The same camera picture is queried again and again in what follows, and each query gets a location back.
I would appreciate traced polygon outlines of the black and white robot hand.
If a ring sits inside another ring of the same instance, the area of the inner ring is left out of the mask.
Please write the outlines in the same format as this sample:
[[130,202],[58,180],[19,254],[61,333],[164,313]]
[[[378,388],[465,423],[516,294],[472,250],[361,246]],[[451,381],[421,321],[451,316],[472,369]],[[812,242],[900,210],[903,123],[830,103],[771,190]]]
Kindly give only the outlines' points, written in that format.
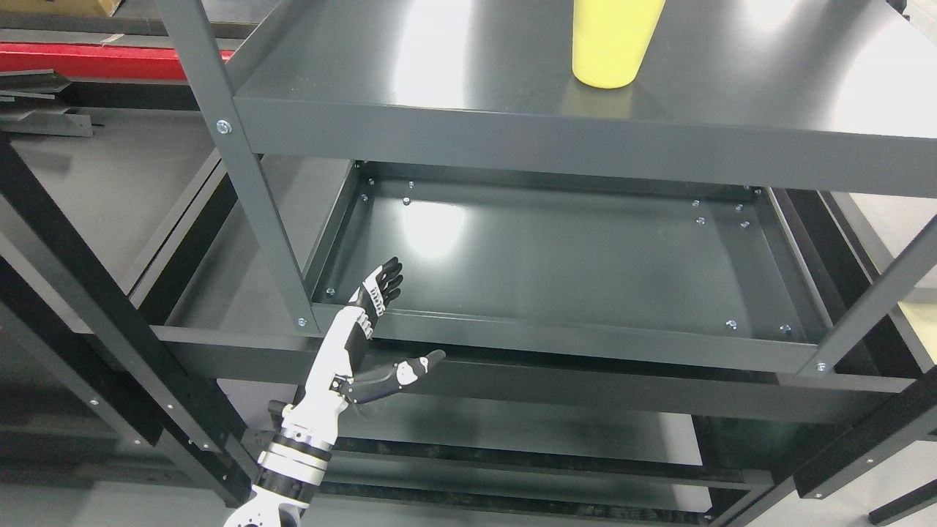
[[294,448],[329,450],[339,416],[351,405],[374,403],[412,386],[447,357],[441,349],[362,371],[365,354],[389,303],[400,296],[403,265],[392,257],[355,288],[319,347],[300,403],[287,410],[277,440]]

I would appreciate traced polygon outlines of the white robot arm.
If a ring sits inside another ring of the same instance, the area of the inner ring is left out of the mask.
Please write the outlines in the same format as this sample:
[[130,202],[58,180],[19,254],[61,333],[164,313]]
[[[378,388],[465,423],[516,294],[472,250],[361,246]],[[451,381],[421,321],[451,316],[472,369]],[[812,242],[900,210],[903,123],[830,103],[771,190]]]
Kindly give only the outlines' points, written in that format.
[[332,458],[330,441],[301,433],[278,433],[262,451],[252,496],[225,526],[301,526]]

